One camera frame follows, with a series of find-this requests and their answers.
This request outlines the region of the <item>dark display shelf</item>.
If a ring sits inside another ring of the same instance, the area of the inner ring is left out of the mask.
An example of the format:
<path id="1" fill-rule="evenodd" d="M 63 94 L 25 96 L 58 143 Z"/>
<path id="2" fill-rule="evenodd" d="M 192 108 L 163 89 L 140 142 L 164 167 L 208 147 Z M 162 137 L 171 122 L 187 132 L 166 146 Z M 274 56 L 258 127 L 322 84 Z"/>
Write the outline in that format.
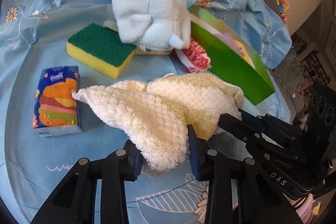
<path id="1" fill-rule="evenodd" d="M 301 61 L 303 79 L 307 80 L 309 84 L 317 81 L 327 86 L 331 82 L 331 78 L 319 61 L 317 53 L 317 50 L 313 50 Z"/>

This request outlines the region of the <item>colourful plush toy pile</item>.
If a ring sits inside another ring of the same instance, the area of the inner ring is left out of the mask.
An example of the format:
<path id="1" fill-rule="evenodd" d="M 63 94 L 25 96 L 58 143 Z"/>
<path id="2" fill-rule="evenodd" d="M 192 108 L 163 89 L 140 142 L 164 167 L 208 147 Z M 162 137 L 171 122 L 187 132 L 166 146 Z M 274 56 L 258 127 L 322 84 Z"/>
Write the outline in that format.
<path id="1" fill-rule="evenodd" d="M 276 0 L 276 2 L 280 11 L 280 16 L 282 17 L 282 21 L 284 24 L 287 24 L 288 18 L 290 16 L 289 0 Z"/>

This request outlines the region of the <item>blue burger tissue pack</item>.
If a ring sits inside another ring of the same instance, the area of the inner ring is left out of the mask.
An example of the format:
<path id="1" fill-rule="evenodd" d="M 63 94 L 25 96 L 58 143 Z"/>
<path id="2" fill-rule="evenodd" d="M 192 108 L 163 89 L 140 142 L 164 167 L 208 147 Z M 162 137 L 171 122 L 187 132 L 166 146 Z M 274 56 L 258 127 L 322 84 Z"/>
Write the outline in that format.
<path id="1" fill-rule="evenodd" d="M 42 137 L 82 132 L 78 102 L 78 66 L 43 69 L 35 92 L 33 129 Z"/>

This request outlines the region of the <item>light blue floral bedsheet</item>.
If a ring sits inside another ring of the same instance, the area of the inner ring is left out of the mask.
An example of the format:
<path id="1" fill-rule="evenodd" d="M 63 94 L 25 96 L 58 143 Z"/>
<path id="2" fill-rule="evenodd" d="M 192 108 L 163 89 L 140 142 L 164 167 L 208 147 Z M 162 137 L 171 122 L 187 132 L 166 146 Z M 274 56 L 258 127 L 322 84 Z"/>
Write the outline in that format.
<path id="1" fill-rule="evenodd" d="M 187 0 L 188 6 L 198 0 Z M 79 134 L 40 136 L 32 126 L 43 69 L 77 65 L 69 37 L 113 18 L 112 0 L 1 1 L 1 198 L 19 223 L 29 223 L 81 157 L 101 159 L 127 135 L 80 106 Z M 269 69 L 291 48 L 282 20 L 263 0 L 206 0 L 206 8 L 249 43 Z"/>

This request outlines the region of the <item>green yellow sponge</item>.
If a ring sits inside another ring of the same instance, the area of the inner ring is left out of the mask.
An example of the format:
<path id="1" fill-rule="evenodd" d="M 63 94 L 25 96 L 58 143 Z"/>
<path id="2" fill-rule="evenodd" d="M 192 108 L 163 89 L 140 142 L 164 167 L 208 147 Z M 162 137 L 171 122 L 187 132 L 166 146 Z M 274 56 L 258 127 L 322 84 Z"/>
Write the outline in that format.
<path id="1" fill-rule="evenodd" d="M 77 61 L 112 79 L 120 76 L 135 54 L 135 46 L 122 43 L 116 31 L 94 23 L 73 34 L 66 49 Z"/>

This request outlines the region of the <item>purple knitted cloth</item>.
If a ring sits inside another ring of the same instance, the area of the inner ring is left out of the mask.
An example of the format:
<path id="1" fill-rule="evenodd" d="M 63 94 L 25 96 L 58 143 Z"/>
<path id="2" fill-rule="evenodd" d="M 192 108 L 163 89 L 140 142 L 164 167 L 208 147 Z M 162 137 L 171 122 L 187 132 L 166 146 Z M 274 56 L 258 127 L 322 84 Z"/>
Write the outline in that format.
<path id="1" fill-rule="evenodd" d="M 224 44 L 230 47 L 233 51 L 235 51 L 237 54 L 241 55 L 241 48 L 234 42 L 231 34 L 229 33 L 217 33 L 214 34 L 215 37 L 217 37 L 219 40 L 221 40 Z"/>

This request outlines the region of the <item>red white patterned cloth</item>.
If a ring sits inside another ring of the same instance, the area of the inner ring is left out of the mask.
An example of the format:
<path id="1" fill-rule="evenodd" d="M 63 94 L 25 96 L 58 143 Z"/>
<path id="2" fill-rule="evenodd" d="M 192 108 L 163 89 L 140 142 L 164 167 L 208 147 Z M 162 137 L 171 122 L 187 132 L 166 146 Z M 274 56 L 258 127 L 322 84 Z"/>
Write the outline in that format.
<path id="1" fill-rule="evenodd" d="M 211 59 L 204 48 L 193 38 L 187 49 L 173 50 L 172 57 L 178 59 L 188 73 L 205 72 L 211 67 Z"/>

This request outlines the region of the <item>green cardboard box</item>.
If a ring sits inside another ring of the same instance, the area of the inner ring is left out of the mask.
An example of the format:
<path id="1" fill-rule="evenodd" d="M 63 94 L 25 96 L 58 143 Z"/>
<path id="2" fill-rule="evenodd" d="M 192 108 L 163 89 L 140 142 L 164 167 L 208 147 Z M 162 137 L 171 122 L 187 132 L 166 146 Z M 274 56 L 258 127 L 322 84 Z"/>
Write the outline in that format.
<path id="1" fill-rule="evenodd" d="M 191 37 L 211 59 L 210 72 L 223 81 L 243 90 L 244 96 L 257 105 L 275 93 L 269 74 L 257 52 L 236 32 L 212 14 L 198 6 L 190 9 Z M 250 62 L 247 62 L 216 34 L 230 34 L 242 43 Z"/>

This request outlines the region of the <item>yellow fuzzy pouch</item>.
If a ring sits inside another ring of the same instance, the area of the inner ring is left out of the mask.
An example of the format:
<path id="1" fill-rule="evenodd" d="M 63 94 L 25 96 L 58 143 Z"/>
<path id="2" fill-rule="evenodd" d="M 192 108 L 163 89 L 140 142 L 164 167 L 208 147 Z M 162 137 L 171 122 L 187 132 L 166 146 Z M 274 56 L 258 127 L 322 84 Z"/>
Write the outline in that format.
<path id="1" fill-rule="evenodd" d="M 248 55 L 248 52 L 246 50 L 246 48 L 244 47 L 244 45 L 238 41 L 238 40 L 234 40 L 234 43 L 239 47 L 242 58 L 253 68 L 255 68 L 252 59 L 250 58 L 250 56 Z"/>

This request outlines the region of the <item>light blue plush toy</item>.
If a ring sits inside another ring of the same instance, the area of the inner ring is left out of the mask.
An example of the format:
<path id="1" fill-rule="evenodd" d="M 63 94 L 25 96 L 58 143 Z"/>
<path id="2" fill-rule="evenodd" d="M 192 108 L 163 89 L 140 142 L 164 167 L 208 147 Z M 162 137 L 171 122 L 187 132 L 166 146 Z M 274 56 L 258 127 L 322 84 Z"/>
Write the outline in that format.
<path id="1" fill-rule="evenodd" d="M 158 52 L 190 46 L 186 0 L 112 0 L 112 9 L 123 43 Z"/>

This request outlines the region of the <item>cream fuzzy towel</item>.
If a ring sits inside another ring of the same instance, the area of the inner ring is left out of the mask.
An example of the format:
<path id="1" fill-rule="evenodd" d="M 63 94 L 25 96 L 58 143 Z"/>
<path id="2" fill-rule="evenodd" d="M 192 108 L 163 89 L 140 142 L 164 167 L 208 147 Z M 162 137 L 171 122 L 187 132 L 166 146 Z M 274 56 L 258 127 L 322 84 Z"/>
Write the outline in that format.
<path id="1" fill-rule="evenodd" d="M 241 119 L 244 93 L 209 73 L 160 77 L 148 83 L 119 81 L 72 92 L 110 127 L 123 130 L 141 151 L 148 173 L 171 171 L 189 155 L 188 125 L 209 140 L 219 117 Z"/>

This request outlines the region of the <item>grey green fuzzy cloth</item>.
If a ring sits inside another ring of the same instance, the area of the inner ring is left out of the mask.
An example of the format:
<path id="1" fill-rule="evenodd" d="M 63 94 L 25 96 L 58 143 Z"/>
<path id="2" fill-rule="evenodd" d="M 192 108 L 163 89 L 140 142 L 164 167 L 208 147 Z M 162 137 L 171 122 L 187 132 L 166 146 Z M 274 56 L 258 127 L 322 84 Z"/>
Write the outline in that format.
<path id="1" fill-rule="evenodd" d="M 114 20 L 106 20 L 103 27 L 118 33 L 117 23 Z"/>

